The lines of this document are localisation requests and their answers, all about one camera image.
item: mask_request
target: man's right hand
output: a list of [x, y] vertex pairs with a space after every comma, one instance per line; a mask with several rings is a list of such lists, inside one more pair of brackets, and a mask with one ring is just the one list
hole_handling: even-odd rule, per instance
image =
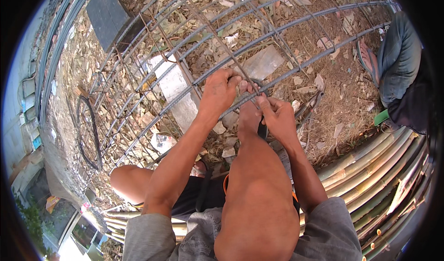
[[290, 103], [265, 96], [257, 96], [260, 106], [258, 115], [264, 115], [262, 124], [267, 125], [269, 131], [284, 146], [299, 143], [296, 132], [294, 110]]

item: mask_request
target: man's left hand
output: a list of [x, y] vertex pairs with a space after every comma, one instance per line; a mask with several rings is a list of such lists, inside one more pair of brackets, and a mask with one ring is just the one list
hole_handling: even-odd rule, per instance
[[199, 114], [217, 122], [219, 116], [233, 104], [236, 86], [242, 77], [231, 68], [218, 69], [205, 83]]

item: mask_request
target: green plant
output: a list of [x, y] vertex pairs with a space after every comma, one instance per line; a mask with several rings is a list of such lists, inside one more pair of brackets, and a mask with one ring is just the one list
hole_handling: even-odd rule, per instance
[[39, 215], [39, 209], [34, 202], [29, 203], [29, 207], [23, 206], [20, 198], [17, 194], [14, 193], [15, 203], [17, 204], [17, 208], [19, 209], [20, 215], [23, 219], [23, 222], [28, 229], [29, 236], [31, 240], [34, 242], [37, 250], [43, 254], [43, 256], [51, 255], [52, 250], [48, 247], [46, 248], [43, 243], [43, 229], [42, 223], [43, 220]]

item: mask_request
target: bare leg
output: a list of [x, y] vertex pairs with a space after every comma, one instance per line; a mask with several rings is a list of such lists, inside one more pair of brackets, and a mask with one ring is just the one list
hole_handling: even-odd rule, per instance
[[[241, 93], [246, 85], [241, 82]], [[222, 228], [214, 243], [221, 261], [288, 260], [298, 240], [291, 182], [279, 157], [257, 135], [260, 119], [251, 101], [241, 106], [241, 147], [231, 165]]]
[[[205, 171], [205, 165], [198, 161], [194, 164], [197, 171]], [[153, 171], [151, 169], [140, 168], [135, 165], [124, 165], [115, 168], [110, 176], [111, 187], [120, 197], [133, 205], [143, 203], [147, 183], [151, 179]]]

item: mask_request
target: green object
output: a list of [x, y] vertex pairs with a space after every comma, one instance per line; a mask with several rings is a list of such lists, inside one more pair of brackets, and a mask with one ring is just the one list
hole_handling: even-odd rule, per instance
[[385, 109], [383, 112], [380, 112], [377, 116], [375, 116], [375, 118], [373, 119], [375, 126], [376, 125], [380, 125], [381, 123], [383, 123], [385, 120], [389, 119], [389, 112], [387, 111], [387, 109]]

